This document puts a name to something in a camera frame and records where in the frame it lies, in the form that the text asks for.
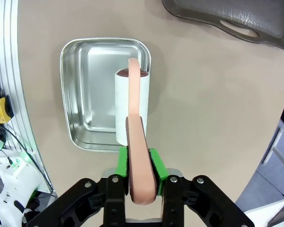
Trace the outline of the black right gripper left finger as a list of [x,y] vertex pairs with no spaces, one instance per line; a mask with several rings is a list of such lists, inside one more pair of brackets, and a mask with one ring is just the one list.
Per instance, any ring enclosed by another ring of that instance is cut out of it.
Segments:
[[29,227],[80,227],[104,210],[104,227],[124,227],[128,193],[128,149],[121,147],[117,168],[98,182],[83,178],[28,222]]

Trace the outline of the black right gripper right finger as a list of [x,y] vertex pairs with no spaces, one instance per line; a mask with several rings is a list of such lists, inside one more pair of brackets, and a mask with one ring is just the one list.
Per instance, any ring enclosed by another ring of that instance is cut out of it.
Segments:
[[162,197],[162,226],[183,227],[184,207],[192,210],[207,227],[252,227],[254,223],[206,175],[192,180],[169,173],[158,151],[149,150]]

